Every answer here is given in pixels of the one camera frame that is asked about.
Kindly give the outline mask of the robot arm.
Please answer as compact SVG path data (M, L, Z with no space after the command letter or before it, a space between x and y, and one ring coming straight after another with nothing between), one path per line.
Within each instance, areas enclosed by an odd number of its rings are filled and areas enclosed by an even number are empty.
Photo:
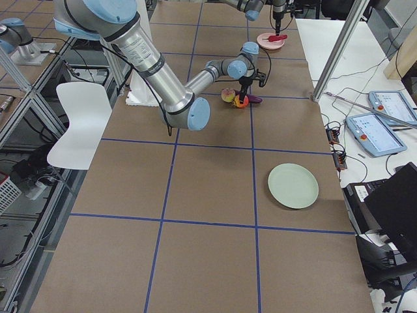
M290 9L290 6L294 3L294 1L221 0L221 3L229 5L230 7L233 7L238 11L245 13L246 19L251 22L255 21L259 17L261 10L265 5L270 5L270 8L272 9L272 18L275 22L274 29L279 29L281 27L281 21L283 17Z
M136 1L55 1L55 28L70 37L105 40L116 45L135 71L161 98L160 111L168 127L202 130L210 106L200 93L219 77L229 76L242 86L240 97L257 75L259 46L246 42L231 59L213 60L186 85L176 77L140 21Z

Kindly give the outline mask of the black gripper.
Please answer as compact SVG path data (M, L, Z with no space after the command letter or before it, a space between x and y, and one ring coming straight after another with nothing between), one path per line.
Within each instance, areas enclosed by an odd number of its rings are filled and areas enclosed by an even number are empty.
M284 12L273 12L272 13L272 17L275 21L275 26L280 26L281 25L281 21L284 17Z
M239 84L242 87L250 87L252 85L252 83L253 83L253 78L252 77L242 76L239 79Z

